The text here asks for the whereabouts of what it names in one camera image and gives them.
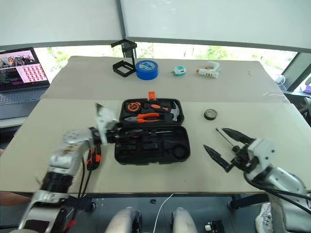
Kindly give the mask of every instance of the roller shade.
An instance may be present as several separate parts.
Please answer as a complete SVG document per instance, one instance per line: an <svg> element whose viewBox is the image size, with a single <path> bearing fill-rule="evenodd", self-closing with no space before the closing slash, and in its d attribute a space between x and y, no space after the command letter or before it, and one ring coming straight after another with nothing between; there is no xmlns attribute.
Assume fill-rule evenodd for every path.
<svg viewBox="0 0 311 233"><path fill-rule="evenodd" d="M1 0L0 46L119 40L115 0Z"/></svg>
<svg viewBox="0 0 311 233"><path fill-rule="evenodd" d="M311 49L310 0L121 0L131 37Z"/></svg>

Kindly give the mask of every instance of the blue tape roll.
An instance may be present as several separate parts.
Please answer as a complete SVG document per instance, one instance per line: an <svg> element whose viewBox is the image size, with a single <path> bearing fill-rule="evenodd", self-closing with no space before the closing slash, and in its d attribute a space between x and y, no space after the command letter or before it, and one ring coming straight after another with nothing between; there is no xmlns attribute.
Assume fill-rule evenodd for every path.
<svg viewBox="0 0 311 233"><path fill-rule="evenodd" d="M143 60L135 65L136 75L143 80L151 80L157 77L157 63L154 61Z"/></svg>

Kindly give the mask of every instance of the laptop keyboard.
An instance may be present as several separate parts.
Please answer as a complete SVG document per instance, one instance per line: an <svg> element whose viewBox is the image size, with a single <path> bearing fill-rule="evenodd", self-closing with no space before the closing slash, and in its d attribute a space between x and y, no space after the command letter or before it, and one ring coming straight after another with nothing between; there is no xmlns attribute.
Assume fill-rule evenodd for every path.
<svg viewBox="0 0 311 233"><path fill-rule="evenodd" d="M39 101L46 89L0 94L0 105Z"/></svg>

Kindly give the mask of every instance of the hammer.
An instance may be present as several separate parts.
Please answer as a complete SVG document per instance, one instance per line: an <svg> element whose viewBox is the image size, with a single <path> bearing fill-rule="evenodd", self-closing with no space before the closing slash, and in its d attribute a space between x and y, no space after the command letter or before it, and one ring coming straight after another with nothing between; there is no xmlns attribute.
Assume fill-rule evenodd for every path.
<svg viewBox="0 0 311 233"><path fill-rule="evenodd" d="M179 116L179 108L178 105L173 102L175 105L175 108L169 108L169 107L163 107L157 104L149 104L149 103L144 103L144 108L152 108L158 113L171 113L173 114L172 121L177 121L177 117Z"/></svg>

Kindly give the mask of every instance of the toolbox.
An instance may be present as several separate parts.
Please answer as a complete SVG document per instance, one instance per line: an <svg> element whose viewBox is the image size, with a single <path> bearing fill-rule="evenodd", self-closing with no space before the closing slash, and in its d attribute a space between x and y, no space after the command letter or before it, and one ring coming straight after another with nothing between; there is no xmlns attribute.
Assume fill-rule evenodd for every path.
<svg viewBox="0 0 311 233"><path fill-rule="evenodd" d="M183 162L190 156L184 115L176 99L131 99L122 103L120 123L127 137L115 142L120 164Z"/></svg>

